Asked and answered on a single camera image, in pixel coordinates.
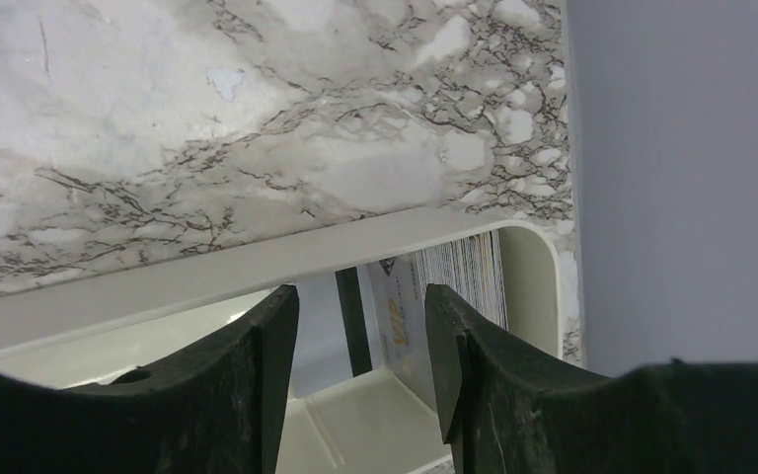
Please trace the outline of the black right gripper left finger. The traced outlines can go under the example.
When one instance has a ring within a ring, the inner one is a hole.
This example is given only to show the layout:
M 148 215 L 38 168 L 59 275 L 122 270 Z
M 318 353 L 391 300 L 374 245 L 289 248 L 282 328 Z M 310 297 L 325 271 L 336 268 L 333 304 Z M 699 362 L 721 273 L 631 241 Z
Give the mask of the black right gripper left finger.
M 0 473 L 272 473 L 299 294 L 109 384 L 54 389 L 0 374 Z

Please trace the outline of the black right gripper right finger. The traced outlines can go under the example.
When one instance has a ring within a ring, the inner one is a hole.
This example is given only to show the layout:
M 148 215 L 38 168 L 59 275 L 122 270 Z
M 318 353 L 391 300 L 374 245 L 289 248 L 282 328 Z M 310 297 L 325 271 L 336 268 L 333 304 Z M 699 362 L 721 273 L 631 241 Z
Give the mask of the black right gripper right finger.
M 535 348 L 451 287 L 425 297 L 443 441 L 459 473 L 758 473 L 758 363 L 606 377 Z

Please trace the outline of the white rectangular plastic tray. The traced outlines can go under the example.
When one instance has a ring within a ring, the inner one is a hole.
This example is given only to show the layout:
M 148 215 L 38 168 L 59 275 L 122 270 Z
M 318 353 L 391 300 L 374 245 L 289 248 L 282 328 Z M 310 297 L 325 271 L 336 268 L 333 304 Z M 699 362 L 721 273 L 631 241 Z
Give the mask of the white rectangular plastic tray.
M 109 382 L 232 323 L 283 283 L 333 273 L 353 377 L 289 402 L 281 473 L 446 473 L 436 414 L 383 364 L 367 265 L 498 234 L 508 330 L 563 353 L 552 242 L 520 220 L 415 208 L 0 297 L 0 373 Z

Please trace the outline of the white card with crest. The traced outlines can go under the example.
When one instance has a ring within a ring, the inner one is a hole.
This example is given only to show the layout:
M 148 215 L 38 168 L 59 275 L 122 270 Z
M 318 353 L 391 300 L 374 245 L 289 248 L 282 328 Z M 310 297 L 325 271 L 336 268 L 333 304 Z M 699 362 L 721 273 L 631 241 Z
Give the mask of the white card with crest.
M 385 364 L 431 410 L 436 409 L 426 334 L 424 277 L 418 254 L 367 265 Z

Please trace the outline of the stack of white cards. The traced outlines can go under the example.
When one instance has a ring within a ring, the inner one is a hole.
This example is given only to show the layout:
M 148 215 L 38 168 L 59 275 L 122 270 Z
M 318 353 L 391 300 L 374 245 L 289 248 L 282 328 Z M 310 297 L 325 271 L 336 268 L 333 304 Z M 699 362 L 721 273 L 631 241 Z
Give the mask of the stack of white cards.
M 430 284 L 445 284 L 485 318 L 508 328 L 498 234 L 489 231 L 413 252 L 420 299 Z

